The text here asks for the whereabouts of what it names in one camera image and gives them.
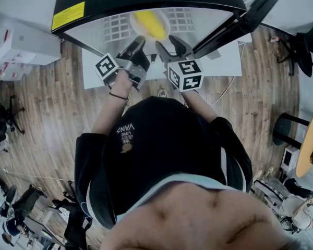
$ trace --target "yellow object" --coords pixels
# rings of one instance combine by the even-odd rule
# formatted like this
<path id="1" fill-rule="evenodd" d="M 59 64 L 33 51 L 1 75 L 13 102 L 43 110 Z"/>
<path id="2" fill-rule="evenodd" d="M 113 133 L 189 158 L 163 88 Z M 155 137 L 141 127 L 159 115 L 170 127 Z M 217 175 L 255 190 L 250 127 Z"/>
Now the yellow object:
<path id="1" fill-rule="evenodd" d="M 166 38 L 166 32 L 159 22 L 158 17 L 150 10 L 134 12 L 137 19 L 148 30 L 151 36 L 163 40 Z"/>
<path id="2" fill-rule="evenodd" d="M 311 154 L 313 152 L 313 118 L 310 122 L 304 142 L 299 151 L 299 157 L 297 162 L 296 174 L 300 178 L 304 176 L 309 169 L 313 166 L 311 163 Z"/>
<path id="3" fill-rule="evenodd" d="M 52 30 L 55 30 L 65 24 L 70 23 L 73 20 L 83 17 L 85 13 L 85 3 L 81 2 L 75 6 L 71 6 L 62 12 L 59 12 L 53 16 Z"/>

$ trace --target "white table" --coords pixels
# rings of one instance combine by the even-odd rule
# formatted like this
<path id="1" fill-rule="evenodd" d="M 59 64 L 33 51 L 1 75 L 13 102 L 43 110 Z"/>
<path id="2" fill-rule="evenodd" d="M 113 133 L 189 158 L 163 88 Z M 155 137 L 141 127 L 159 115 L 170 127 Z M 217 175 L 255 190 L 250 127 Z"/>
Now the white table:
<path id="1" fill-rule="evenodd" d="M 202 57 L 201 64 L 203 66 L 204 76 L 241 76 L 241 62 L 239 53 L 239 44 L 251 42 L 251 35 L 248 34 L 237 41 L 230 42 L 229 44 L 218 49 L 219 53 L 214 55 L 214 59 L 209 57 Z M 82 69 L 83 69 L 83 83 L 85 89 L 97 88 L 104 86 L 104 83 L 97 75 L 95 65 L 100 61 L 100 57 L 82 49 Z M 161 62 L 160 57 L 157 56 L 154 64 L 151 64 L 147 72 L 147 80 L 165 79 L 165 67 Z"/>

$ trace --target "shoe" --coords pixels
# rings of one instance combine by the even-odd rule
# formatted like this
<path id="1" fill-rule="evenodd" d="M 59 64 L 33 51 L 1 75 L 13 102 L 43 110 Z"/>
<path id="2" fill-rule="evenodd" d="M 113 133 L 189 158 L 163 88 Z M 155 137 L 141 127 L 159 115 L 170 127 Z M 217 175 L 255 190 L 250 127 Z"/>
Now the shoe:
<path id="1" fill-rule="evenodd" d="M 158 91 L 158 97 L 169 98 L 169 95 L 165 89 L 160 89 Z"/>
<path id="2" fill-rule="evenodd" d="M 255 181 L 259 180 L 262 177 L 262 174 L 263 174 L 263 170 L 259 169 L 256 172 L 255 176 L 253 177 L 252 181 L 255 182 Z"/>
<path id="3" fill-rule="evenodd" d="M 40 195 L 44 196 L 45 198 L 47 198 L 47 194 L 43 191 L 42 188 L 37 187 L 36 192 L 39 193 Z"/>
<path id="4" fill-rule="evenodd" d="M 269 175 L 273 175 L 274 172 L 275 172 L 275 168 L 274 168 L 273 166 L 271 166 L 271 167 L 268 169 L 267 173 L 264 175 L 264 178 L 266 179 L 267 177 L 269 177 Z"/>

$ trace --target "wooden floor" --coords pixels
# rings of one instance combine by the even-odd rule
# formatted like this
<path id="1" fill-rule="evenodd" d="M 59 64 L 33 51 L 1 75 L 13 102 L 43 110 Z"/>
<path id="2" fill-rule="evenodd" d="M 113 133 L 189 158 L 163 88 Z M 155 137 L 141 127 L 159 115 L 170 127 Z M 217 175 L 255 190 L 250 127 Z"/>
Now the wooden floor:
<path id="1" fill-rule="evenodd" d="M 273 124 L 285 111 L 298 114 L 298 72 L 291 78 L 288 76 L 289 64 L 276 63 L 276 55 L 283 56 L 286 52 L 278 43 L 269 42 L 275 35 L 275 31 L 265 27 L 252 34 L 253 43 L 245 46 L 242 56 L 243 76 L 237 77 L 229 91 L 213 106 L 232 123 L 252 160 L 254 172 L 270 165 L 279 167 L 284 147 L 272 144 Z M 206 78 L 199 93 L 211 104 L 231 79 Z M 172 91 L 167 81 L 153 80 L 146 82 L 140 93 L 132 91 L 129 106 L 157 95 L 160 88 L 167 89 L 171 97 L 182 101 L 179 92 Z M 68 42 L 63 44 L 61 60 L 35 67 L 19 82 L 0 82 L 0 102 L 8 106 L 9 96 L 15 94 L 17 107 L 26 108 L 26 112 L 18 116 L 26 133 L 9 135 L 10 153 L 0 153 L 0 166 L 15 173 L 73 179 L 75 140 L 81 133 L 90 131 L 107 92 L 103 87 L 83 89 L 81 49 Z M 44 205 L 50 204 L 51 199 L 62 199 L 62 192 L 67 189 L 67 181 L 14 177 L 2 170 L 0 176 L 8 185 L 16 184 L 19 194 L 29 183 L 41 186 L 49 194 L 49 199 L 41 200 L 32 213 L 32 217 L 39 219 L 44 217 Z M 48 226 L 63 237 L 66 223 L 61 218 L 51 218 Z M 92 249 L 100 247 L 105 232 L 95 224 L 88 231 Z"/>

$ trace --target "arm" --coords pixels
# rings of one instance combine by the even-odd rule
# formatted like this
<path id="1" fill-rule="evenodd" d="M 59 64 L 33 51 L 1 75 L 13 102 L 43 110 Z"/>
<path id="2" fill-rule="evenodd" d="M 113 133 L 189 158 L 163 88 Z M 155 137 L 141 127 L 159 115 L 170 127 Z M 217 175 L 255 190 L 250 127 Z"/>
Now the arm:
<path id="1" fill-rule="evenodd" d="M 124 70 L 119 70 L 111 93 L 127 98 L 131 87 L 132 82 L 129 80 L 128 74 Z M 109 135 L 111 128 L 121 118 L 125 105 L 126 101 L 124 99 L 108 95 L 92 128 L 92 133 Z"/>
<path id="2" fill-rule="evenodd" d="M 308 203 L 309 203 L 309 199 L 304 201 L 298 208 L 296 208 L 296 210 L 292 214 L 292 217 L 295 218 L 301 210 L 304 210 L 304 208 L 307 208 Z"/>
<path id="3" fill-rule="evenodd" d="M 211 123 L 218 117 L 218 114 L 204 101 L 204 99 L 195 91 L 182 92 L 188 107 L 201 115 L 208 123 Z"/>

